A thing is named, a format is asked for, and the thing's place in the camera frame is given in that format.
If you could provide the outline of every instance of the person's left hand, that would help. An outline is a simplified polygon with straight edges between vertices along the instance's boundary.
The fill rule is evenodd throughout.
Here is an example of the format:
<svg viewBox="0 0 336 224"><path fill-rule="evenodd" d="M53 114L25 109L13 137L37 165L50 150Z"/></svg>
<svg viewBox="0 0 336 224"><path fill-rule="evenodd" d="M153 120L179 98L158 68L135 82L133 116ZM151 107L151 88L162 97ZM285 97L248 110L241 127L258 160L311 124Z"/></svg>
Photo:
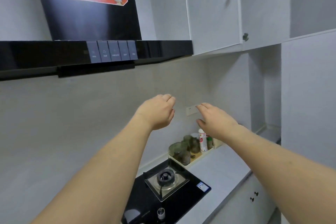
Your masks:
<svg viewBox="0 0 336 224"><path fill-rule="evenodd" d="M161 129L168 126L174 117L174 104L175 98L170 94L157 95L146 100L134 116L138 116L147 122L151 130Z"/></svg>

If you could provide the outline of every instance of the white countertop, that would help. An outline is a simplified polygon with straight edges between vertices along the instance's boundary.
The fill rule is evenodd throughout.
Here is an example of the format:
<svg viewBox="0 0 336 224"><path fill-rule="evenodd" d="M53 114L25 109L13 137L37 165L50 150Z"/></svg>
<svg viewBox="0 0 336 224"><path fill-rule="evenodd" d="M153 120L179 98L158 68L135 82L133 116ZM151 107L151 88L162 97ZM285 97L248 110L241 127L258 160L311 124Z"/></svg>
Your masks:
<svg viewBox="0 0 336 224"><path fill-rule="evenodd" d="M268 128L260 134L272 142L280 138L279 128ZM212 213L223 207L229 194L241 186L251 173L245 162L227 145L214 149L188 171L211 187L206 194L177 224L202 224Z"/></svg>

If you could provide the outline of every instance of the person's right arm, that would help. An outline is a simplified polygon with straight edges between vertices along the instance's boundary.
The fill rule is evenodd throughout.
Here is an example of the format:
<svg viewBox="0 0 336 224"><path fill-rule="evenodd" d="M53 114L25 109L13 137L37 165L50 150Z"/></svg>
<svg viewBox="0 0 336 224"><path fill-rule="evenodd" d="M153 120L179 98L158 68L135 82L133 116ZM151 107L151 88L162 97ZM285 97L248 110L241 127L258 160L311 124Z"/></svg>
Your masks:
<svg viewBox="0 0 336 224"><path fill-rule="evenodd" d="M336 223L336 171L252 133L225 111L197 106L198 125L251 168L291 224Z"/></svg>

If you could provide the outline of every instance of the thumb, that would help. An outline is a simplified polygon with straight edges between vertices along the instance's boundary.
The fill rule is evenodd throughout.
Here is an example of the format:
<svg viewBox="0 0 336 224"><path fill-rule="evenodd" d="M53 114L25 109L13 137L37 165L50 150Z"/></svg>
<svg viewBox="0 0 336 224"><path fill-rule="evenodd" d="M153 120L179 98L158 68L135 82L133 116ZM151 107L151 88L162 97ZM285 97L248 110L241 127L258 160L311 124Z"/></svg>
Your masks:
<svg viewBox="0 0 336 224"><path fill-rule="evenodd" d="M205 128L205 122L202 121L201 119L196 120L196 122L199 125L199 127L204 130L204 128Z"/></svg>

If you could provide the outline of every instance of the electrical socket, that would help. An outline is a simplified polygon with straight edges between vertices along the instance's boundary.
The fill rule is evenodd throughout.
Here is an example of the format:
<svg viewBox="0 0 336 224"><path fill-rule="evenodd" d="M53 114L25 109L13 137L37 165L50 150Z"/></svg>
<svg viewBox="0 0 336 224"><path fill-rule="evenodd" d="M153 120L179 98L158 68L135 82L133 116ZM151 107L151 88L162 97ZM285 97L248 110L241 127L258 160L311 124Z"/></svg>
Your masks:
<svg viewBox="0 0 336 224"><path fill-rule="evenodd" d="M187 107L187 116L190 116L190 115L193 115L193 114L197 113L198 109L196 108L196 106L198 106L198 105L199 104Z"/></svg>

